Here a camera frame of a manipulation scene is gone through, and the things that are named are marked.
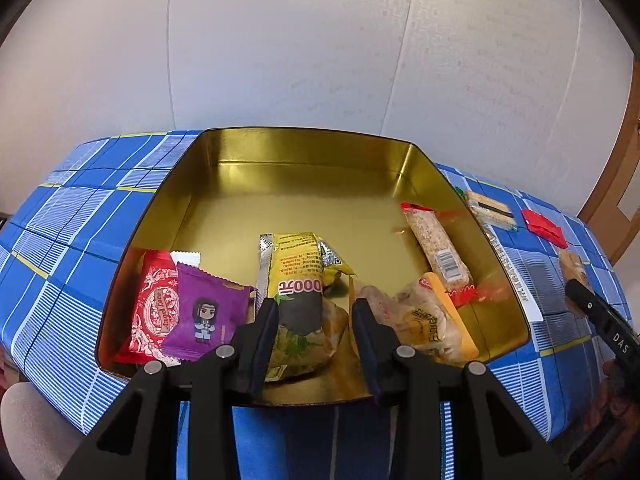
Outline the person's right hand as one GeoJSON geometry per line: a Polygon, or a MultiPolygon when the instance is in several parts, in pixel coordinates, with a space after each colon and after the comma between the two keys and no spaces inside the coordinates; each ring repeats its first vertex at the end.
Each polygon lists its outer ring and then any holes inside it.
{"type": "Polygon", "coordinates": [[[606,414],[611,414],[625,428],[639,428],[639,390],[637,376],[627,374],[616,360],[602,366],[604,379],[600,382],[596,397],[587,412],[585,426],[594,428],[606,414]]]}

